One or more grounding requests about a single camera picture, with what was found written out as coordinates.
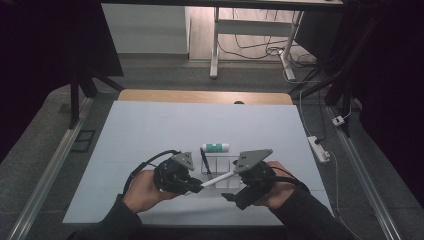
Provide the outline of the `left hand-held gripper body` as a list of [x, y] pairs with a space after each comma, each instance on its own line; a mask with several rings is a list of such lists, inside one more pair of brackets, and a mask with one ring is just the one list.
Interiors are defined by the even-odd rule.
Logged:
[[185, 194], [192, 189], [189, 172], [193, 170], [190, 152], [175, 154], [154, 169], [154, 184], [161, 191]]

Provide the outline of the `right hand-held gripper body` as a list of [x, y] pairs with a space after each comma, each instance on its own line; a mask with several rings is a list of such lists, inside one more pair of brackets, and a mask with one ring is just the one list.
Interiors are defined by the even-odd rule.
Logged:
[[246, 187], [253, 187], [259, 197], [272, 189], [271, 178], [275, 176], [275, 172], [265, 162], [272, 153], [272, 149], [244, 151], [237, 159], [235, 173], [241, 177]]

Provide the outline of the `white pen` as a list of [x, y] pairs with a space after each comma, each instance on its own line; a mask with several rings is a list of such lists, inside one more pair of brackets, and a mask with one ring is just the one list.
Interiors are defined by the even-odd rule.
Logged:
[[[228, 173], [226, 173], [226, 174], [223, 174], [223, 175], [221, 175], [221, 176], [218, 176], [218, 177], [216, 177], [216, 178], [213, 178], [212, 180], [209, 180], [209, 181], [207, 181], [207, 182], [204, 182], [204, 183], [202, 183], [200, 186], [201, 186], [202, 188], [209, 187], [209, 186], [211, 186], [211, 185], [213, 185], [213, 184], [216, 184], [216, 183], [218, 183], [218, 182], [224, 181], [224, 180], [226, 180], [226, 179], [228, 179], [228, 178], [230, 178], [230, 177], [234, 176], [235, 174], [236, 174], [236, 173], [234, 173], [234, 172], [228, 172]], [[193, 192], [189, 191], [189, 192], [185, 193], [184, 195], [185, 195], [185, 196], [188, 196], [188, 195], [190, 195], [190, 194], [192, 194], [192, 193], [193, 193]]]

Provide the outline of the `person's left hand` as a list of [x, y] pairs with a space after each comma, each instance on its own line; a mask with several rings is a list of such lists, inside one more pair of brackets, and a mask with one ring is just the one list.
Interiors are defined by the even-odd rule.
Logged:
[[175, 197], [176, 193], [162, 192], [156, 188], [153, 170], [142, 170], [131, 181], [123, 202], [133, 213], [140, 213]]

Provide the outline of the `person's right hand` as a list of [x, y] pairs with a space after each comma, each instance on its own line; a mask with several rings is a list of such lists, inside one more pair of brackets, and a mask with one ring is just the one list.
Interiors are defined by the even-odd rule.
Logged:
[[[267, 163], [267, 165], [274, 170], [277, 176], [291, 178], [290, 172], [279, 162], [270, 161]], [[295, 189], [296, 186], [292, 183], [276, 182], [271, 191], [256, 201], [254, 205], [264, 206], [269, 209], [278, 209], [291, 196]]]

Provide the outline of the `green and white glue stick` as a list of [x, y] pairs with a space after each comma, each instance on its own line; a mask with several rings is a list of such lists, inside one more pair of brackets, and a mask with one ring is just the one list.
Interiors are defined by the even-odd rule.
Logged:
[[208, 153], [228, 152], [230, 145], [227, 143], [207, 143], [202, 145], [202, 150]]

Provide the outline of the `pale blue table mat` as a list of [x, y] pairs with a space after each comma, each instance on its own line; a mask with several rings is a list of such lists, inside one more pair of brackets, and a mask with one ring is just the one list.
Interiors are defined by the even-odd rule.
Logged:
[[[322, 204], [329, 202], [293, 105], [116, 101], [65, 214], [65, 222], [102, 220], [130, 173], [148, 159], [156, 163], [167, 159], [170, 149], [190, 152], [194, 163], [190, 174], [201, 180], [200, 148], [207, 143], [227, 143], [230, 147], [228, 152], [205, 152], [206, 156], [234, 156], [235, 160], [243, 151], [272, 149], [272, 160], [305, 183]], [[198, 194], [161, 202], [142, 213], [141, 219], [148, 225], [167, 226], [277, 225], [278, 219], [268, 209], [250, 206], [241, 210], [222, 196], [237, 193], [242, 187], [207, 187]]]

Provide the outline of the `white power strip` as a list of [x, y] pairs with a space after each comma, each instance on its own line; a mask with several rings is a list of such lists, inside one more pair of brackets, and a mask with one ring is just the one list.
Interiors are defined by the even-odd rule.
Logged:
[[316, 136], [309, 136], [308, 142], [315, 156], [317, 157], [320, 163], [326, 163], [330, 161], [330, 153], [326, 151], [321, 144], [315, 144], [314, 140], [316, 140]]

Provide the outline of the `wooden table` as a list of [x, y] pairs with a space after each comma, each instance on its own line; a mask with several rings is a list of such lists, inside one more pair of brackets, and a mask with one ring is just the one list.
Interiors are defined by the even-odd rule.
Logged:
[[183, 91], [183, 90], [142, 90], [125, 89], [118, 96], [119, 101], [151, 101], [175, 103], [235, 104], [250, 105], [292, 105], [286, 93]]

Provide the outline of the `dark floor plate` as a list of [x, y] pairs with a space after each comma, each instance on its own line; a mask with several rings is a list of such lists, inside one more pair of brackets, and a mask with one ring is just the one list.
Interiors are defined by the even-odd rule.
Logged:
[[95, 130], [81, 130], [71, 148], [75, 153], [86, 153], [89, 151], [90, 146], [94, 140]]

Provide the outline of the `black metal stand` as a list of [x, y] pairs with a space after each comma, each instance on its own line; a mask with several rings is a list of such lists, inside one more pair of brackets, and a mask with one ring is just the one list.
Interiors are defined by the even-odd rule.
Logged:
[[94, 78], [118, 92], [125, 90], [125, 87], [110, 79], [110, 76], [123, 76], [120, 62], [113, 63], [107, 66], [106, 69], [108, 73], [101, 71], [99, 67], [95, 67], [85, 61], [81, 61], [76, 65], [74, 75], [71, 77], [70, 81], [70, 129], [75, 129], [80, 119], [79, 90], [82, 90], [84, 96], [87, 98], [94, 98], [99, 93], [94, 83]]
[[289, 91], [294, 100], [307, 97], [330, 86], [324, 102], [335, 106], [342, 100], [341, 114], [345, 123], [341, 129], [347, 137], [351, 107], [354, 67], [359, 56], [381, 21], [382, 13], [374, 8], [356, 9], [345, 13], [313, 13], [302, 15], [299, 44], [318, 58], [315, 69]]

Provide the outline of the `white cabinet panel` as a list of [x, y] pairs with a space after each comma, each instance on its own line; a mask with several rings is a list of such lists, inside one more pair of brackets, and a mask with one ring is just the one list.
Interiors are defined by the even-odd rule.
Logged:
[[102, 9], [118, 53], [189, 53], [187, 7], [103, 4]]

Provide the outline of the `aluminium rail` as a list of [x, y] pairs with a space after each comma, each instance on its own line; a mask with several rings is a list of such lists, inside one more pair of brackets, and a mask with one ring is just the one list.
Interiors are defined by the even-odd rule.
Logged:
[[43, 174], [41, 175], [37, 185], [30, 195], [25, 207], [16, 220], [11, 232], [5, 240], [25, 240], [27, 237], [39, 211], [41, 210], [44, 201], [46, 200], [53, 183], [55, 182], [71, 147], [83, 126], [92, 103], [93, 98], [85, 98], [79, 107], [75, 126], [72, 129], [67, 129], [59, 146], [56, 148]]
[[386, 203], [378, 192], [370, 173], [362, 162], [362, 158], [360, 157], [355, 144], [345, 135], [344, 131], [340, 127], [335, 126], [334, 124], [331, 124], [331, 126], [337, 134], [347, 159], [350, 162], [352, 171], [355, 173], [356, 180], [361, 186], [361, 189], [368, 201], [368, 205], [372, 209], [373, 216], [376, 218], [385, 239], [402, 240], [401, 233], [394, 222]]

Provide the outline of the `white desk frame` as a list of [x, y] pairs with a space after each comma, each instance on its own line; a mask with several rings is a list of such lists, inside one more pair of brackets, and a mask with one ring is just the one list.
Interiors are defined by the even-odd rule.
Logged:
[[215, 7], [213, 20], [213, 45], [209, 73], [210, 78], [216, 79], [218, 76], [219, 36], [242, 35], [285, 38], [286, 45], [281, 50], [277, 51], [277, 56], [283, 65], [283, 71], [287, 79], [294, 81], [295, 74], [291, 67], [289, 56], [302, 15], [302, 11], [294, 11], [290, 22], [225, 19], [220, 17], [220, 8]]

